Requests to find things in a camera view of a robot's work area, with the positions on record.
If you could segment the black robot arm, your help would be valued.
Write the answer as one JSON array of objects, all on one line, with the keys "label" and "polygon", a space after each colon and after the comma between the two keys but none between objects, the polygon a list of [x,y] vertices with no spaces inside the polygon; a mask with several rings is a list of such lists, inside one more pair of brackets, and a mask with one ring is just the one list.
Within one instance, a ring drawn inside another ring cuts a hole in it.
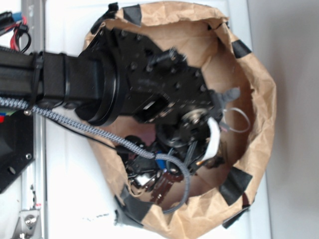
[{"label": "black robot arm", "polygon": [[120,116],[153,123],[162,144],[183,153],[195,143],[200,160],[218,152],[218,95],[175,48],[162,50],[138,33],[102,28],[78,57],[1,51],[0,94],[72,109],[94,126]]}]

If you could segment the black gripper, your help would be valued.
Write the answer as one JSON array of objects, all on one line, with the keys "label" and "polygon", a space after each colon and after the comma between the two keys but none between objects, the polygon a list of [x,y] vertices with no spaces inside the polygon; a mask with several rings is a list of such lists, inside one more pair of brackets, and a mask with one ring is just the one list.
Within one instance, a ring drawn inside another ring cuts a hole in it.
[{"label": "black gripper", "polygon": [[175,48],[161,50],[145,35],[101,28],[81,56],[97,64],[100,81],[97,101],[77,108],[79,118],[101,126],[130,116],[153,123],[159,139],[210,136],[203,159],[217,154],[223,104]]}]

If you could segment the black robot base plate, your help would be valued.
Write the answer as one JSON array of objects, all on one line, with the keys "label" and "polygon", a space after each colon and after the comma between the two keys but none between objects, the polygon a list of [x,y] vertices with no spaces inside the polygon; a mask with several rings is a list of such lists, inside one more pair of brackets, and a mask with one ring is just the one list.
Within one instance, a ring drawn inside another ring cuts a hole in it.
[{"label": "black robot base plate", "polygon": [[0,192],[34,160],[33,117],[23,111],[5,116],[0,123]]}]

